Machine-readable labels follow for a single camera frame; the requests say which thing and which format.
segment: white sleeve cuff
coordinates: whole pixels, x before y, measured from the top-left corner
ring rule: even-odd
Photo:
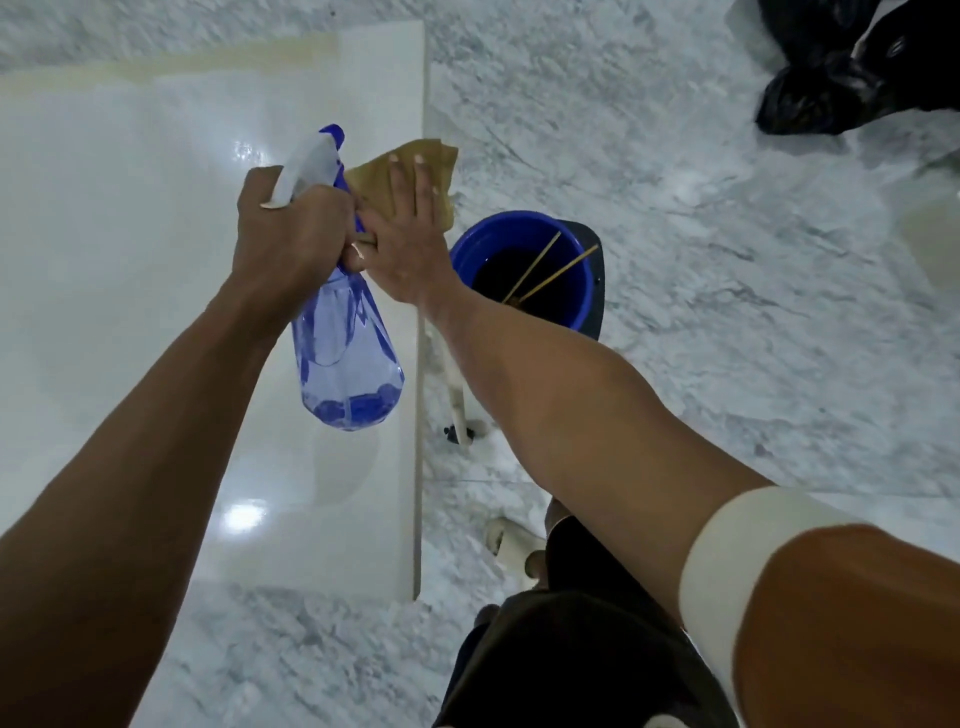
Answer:
[[[859,522],[802,491],[771,486],[737,496],[704,526],[681,575],[680,614],[735,708],[733,649],[767,562],[806,531]]]

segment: beige slipper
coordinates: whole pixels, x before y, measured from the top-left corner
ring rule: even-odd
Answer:
[[[546,548],[544,539],[519,523],[498,518],[487,523],[484,542],[500,568],[518,579],[524,590],[537,586],[537,579],[526,572],[526,564],[530,554]]]

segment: forearm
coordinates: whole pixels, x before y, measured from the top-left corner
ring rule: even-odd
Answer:
[[[0,539],[3,715],[130,718],[276,340],[248,313],[228,283]]]
[[[586,336],[453,283],[423,310],[527,472],[677,615],[694,539],[721,505],[765,480]]]

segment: glossy white tabletop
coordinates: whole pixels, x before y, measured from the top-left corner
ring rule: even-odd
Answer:
[[[422,136],[420,23],[0,77],[0,530],[203,310],[246,170],[339,123],[348,166]],[[194,578],[419,588],[416,312],[374,295],[407,376],[382,424],[300,404],[289,332],[253,395]]]

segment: brown shirt sleeve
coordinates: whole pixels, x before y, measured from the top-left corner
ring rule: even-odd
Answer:
[[[869,525],[772,554],[733,653],[750,728],[960,726],[960,565]]]

